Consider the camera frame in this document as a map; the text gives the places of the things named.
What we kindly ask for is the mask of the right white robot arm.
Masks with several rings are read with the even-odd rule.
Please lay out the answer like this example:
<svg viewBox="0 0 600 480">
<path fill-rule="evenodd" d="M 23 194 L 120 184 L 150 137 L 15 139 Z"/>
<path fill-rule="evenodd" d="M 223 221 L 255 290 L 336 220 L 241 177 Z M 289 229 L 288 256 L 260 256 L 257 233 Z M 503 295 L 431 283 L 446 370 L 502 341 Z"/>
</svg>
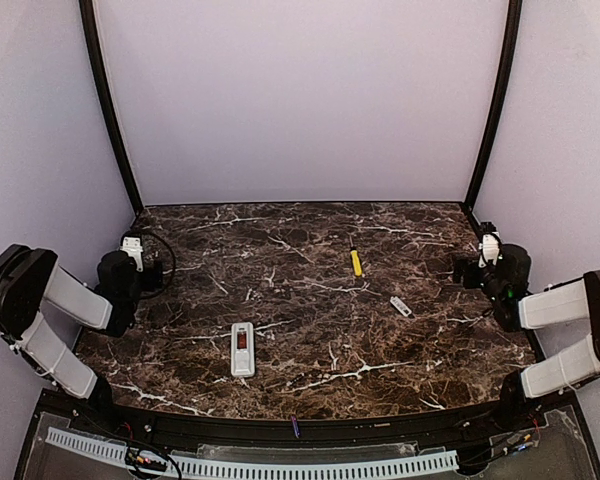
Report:
<svg viewBox="0 0 600 480">
<path fill-rule="evenodd" d="M 493 242 L 482 242 L 477 257 L 453 260 L 453 281 L 481 290 L 503 330 L 540 330 L 576 320 L 590 325 L 584 339 L 514 375 L 523 397 L 540 398 L 600 376 L 600 270 L 531 294 L 526 249 L 500 244 L 492 234 L 486 238 Z"/>
</svg>

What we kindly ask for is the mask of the white battery cover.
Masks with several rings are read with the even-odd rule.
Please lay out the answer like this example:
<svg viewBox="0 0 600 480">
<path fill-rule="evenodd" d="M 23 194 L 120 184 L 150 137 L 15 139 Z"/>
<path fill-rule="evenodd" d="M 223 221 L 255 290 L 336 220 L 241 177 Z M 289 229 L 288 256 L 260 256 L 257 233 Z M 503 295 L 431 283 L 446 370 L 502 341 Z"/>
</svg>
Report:
<svg viewBox="0 0 600 480">
<path fill-rule="evenodd" d="M 413 315 L 412 310 L 406 305 L 406 303 L 397 296 L 390 298 L 390 304 L 404 317 L 409 318 Z"/>
</svg>

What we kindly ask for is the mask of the yellow handled screwdriver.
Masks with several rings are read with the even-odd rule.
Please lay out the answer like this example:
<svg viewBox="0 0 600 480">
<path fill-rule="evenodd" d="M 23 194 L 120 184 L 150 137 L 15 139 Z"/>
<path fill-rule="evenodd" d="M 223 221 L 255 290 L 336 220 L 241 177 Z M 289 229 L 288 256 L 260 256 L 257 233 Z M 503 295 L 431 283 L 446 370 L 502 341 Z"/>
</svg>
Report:
<svg viewBox="0 0 600 480">
<path fill-rule="evenodd" d="M 363 269 L 362 269 L 358 249 L 356 248 L 352 237 L 349 237 L 349 242 L 350 242 L 350 257 L 351 257 L 353 272 L 357 278 L 361 278 L 363 276 Z"/>
</svg>

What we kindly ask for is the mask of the white remote control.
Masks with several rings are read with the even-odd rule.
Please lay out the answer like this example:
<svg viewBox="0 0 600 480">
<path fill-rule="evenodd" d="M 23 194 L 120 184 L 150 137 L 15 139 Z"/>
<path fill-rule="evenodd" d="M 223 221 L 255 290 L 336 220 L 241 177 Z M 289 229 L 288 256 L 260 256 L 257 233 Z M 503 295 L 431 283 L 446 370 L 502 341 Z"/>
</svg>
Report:
<svg viewBox="0 0 600 480">
<path fill-rule="evenodd" d="M 249 378 L 255 375 L 254 327 L 251 322 L 234 323 L 231 326 L 231 375 Z"/>
</svg>

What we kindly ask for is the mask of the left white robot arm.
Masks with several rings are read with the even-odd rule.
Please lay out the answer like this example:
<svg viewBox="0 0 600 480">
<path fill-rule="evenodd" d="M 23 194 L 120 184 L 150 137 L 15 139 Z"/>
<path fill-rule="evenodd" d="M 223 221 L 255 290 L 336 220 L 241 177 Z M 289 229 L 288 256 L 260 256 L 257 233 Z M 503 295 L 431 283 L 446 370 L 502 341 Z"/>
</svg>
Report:
<svg viewBox="0 0 600 480">
<path fill-rule="evenodd" d="M 165 286 L 163 262 L 142 266 L 137 238 L 107 253 L 91 289 L 48 249 L 12 244 L 0 255 L 0 334 L 9 347 L 69 395 L 94 408 L 112 403 L 106 378 L 83 363 L 53 330 L 42 305 L 48 303 L 92 331 L 119 338 L 136 321 L 144 298 Z"/>
</svg>

